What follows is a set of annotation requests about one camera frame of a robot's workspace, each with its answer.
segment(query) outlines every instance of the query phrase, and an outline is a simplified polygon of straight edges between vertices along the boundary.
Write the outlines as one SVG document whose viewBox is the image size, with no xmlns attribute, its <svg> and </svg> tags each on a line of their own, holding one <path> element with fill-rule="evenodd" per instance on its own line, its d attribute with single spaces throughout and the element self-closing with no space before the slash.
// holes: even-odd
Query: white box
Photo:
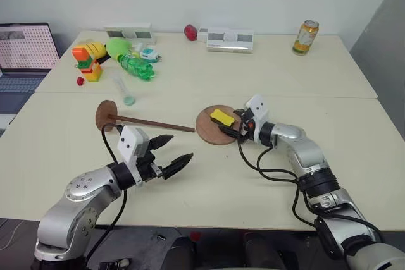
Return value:
<svg viewBox="0 0 405 270">
<path fill-rule="evenodd" d="M 208 27 L 200 27 L 197 32 L 198 42 L 207 42 L 208 37 Z"/>
<path fill-rule="evenodd" d="M 155 44 L 156 38 L 151 28 L 150 23 L 131 23 L 104 27 L 110 37 L 126 38 L 131 40 L 133 44 L 139 42 Z"/>
<path fill-rule="evenodd" d="M 207 49 L 216 52 L 253 52 L 253 30 L 208 28 Z"/>
</svg>

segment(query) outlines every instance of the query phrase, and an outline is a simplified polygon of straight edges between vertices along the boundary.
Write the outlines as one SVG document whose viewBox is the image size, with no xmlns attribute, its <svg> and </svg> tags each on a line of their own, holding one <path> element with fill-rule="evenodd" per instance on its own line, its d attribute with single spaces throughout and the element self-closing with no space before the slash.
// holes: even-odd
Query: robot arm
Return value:
<svg viewBox="0 0 405 270">
<path fill-rule="evenodd" d="M 244 140 L 286 150 L 299 189 L 307 197 L 310 211 L 318 216 L 315 228 L 331 258 L 345 258 L 351 269 L 405 269 L 404 252 L 377 243 L 372 229 L 360 223 L 365 221 L 364 216 L 347 191 L 339 186 L 320 147 L 306 137 L 303 129 L 268 122 L 268 110 L 260 95 L 255 95 L 245 109 L 236 113 L 242 120 Z M 231 130 L 225 133 L 234 134 Z"/>
<path fill-rule="evenodd" d="M 165 145 L 173 135 L 149 139 L 141 129 L 132 126 L 119 131 L 118 150 L 124 161 L 84 173 L 69 182 L 62 198 L 40 221 L 32 269 L 85 269 L 84 254 L 100 213 L 123 190 L 141 186 L 155 177 L 167 179 L 193 156 L 180 156 L 162 168 L 154 163 L 151 150 Z"/>
</svg>

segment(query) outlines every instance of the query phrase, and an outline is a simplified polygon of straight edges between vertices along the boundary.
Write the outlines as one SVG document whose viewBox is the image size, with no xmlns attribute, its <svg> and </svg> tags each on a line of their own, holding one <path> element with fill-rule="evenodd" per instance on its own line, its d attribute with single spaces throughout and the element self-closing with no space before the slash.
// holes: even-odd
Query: test tube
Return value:
<svg viewBox="0 0 405 270">
<path fill-rule="evenodd" d="M 124 82 L 122 81 L 122 78 L 119 74 L 115 73 L 113 75 L 113 80 L 120 91 L 124 104 L 126 106 L 131 106 L 132 104 L 135 103 L 135 97 L 128 91 L 127 87 L 125 86 Z"/>
</svg>

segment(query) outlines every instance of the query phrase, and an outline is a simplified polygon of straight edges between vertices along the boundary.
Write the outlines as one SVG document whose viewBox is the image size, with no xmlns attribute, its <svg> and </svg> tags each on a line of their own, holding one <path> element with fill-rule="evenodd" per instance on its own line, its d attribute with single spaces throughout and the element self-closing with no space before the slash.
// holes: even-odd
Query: small red object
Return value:
<svg viewBox="0 0 405 270">
<path fill-rule="evenodd" d="M 193 25 L 186 25 L 184 34 L 191 41 L 197 40 L 197 29 Z"/>
<path fill-rule="evenodd" d="M 82 86 L 84 83 L 84 78 L 81 76 L 77 77 L 76 83 L 78 86 Z"/>
<path fill-rule="evenodd" d="M 190 239 L 191 239 L 193 242 L 198 242 L 199 239 L 201 238 L 201 235 L 202 235 L 201 232 L 192 231 L 192 232 L 190 233 Z"/>
</svg>

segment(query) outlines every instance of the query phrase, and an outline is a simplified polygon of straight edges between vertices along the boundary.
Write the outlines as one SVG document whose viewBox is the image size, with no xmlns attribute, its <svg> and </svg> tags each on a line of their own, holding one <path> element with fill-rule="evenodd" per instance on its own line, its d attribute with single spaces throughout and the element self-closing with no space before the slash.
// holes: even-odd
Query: laptop keyboard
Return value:
<svg viewBox="0 0 405 270">
<path fill-rule="evenodd" d="M 1 77 L 0 93 L 34 93 L 43 78 Z"/>
</svg>

